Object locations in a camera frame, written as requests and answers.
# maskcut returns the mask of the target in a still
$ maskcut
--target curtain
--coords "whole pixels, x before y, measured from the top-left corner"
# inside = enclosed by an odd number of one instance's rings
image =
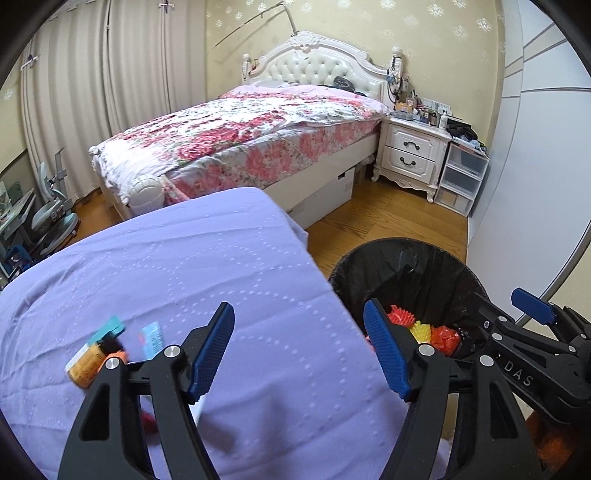
[[[35,173],[61,148],[67,194],[98,187],[88,149],[206,99],[205,0],[78,3],[47,21],[24,58],[21,105]]]
[[[171,0],[164,16],[168,100],[173,112],[206,100],[205,0]]]
[[[110,0],[105,87],[113,133],[171,113],[164,60],[165,10],[146,0]]]
[[[97,188],[88,149],[109,138],[102,58],[106,1],[81,3],[47,21],[23,55],[39,55],[22,71],[25,137],[35,173],[55,173],[61,149],[67,194],[74,201]]]

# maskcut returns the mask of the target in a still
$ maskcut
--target drawer handle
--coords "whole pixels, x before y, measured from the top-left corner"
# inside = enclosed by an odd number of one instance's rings
[[[404,157],[400,157],[400,161],[401,161],[402,163],[404,163],[404,164],[405,164],[407,167],[414,167],[414,166],[417,164],[417,162],[415,162],[414,160],[413,160],[412,162],[410,162],[410,163],[406,163],[406,162],[404,161]]]
[[[416,148],[417,150],[421,150],[421,147],[419,147],[415,142],[404,142],[405,147],[409,145],[414,145],[414,148]]]

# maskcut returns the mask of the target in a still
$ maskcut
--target nightstand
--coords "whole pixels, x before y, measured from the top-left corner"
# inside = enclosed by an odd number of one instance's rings
[[[451,140],[445,130],[386,117],[382,120],[372,180],[383,175],[404,189],[423,190],[433,203]]]

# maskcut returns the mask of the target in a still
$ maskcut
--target wooden floor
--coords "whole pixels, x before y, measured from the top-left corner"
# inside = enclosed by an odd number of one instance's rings
[[[79,241],[121,221],[103,196],[96,194],[76,212]],[[466,218],[427,203],[424,193],[403,190],[380,179],[355,185],[353,199],[308,228],[309,251],[328,277],[336,263],[359,245],[390,236],[416,238],[437,245],[466,261]]]

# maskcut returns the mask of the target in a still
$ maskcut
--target metal screw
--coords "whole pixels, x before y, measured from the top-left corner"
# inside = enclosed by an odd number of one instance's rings
[[[488,355],[482,355],[480,357],[480,362],[485,367],[492,367],[495,364],[495,361]]]
[[[166,347],[166,349],[164,350],[164,355],[166,355],[168,358],[174,358],[174,357],[178,356],[180,352],[181,352],[181,349],[179,346],[171,345],[171,346]]]
[[[432,356],[435,353],[435,349],[428,343],[421,343],[418,346],[418,353],[424,356]]]
[[[107,367],[109,370],[113,370],[114,368],[117,368],[120,363],[121,362],[119,361],[119,359],[117,357],[109,358],[105,362],[105,367]]]

